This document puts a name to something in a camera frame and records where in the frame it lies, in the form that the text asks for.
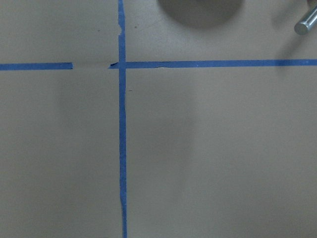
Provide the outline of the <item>metal ice scoop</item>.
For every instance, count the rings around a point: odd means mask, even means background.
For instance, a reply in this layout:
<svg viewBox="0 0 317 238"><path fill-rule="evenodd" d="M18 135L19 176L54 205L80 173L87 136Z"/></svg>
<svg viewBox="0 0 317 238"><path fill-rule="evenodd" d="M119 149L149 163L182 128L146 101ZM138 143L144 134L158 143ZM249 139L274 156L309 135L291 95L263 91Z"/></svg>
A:
<svg viewBox="0 0 317 238"><path fill-rule="evenodd" d="M305 35L316 25L317 23L317 6L307 11L307 13L295 24L294 31L298 35Z"/></svg>

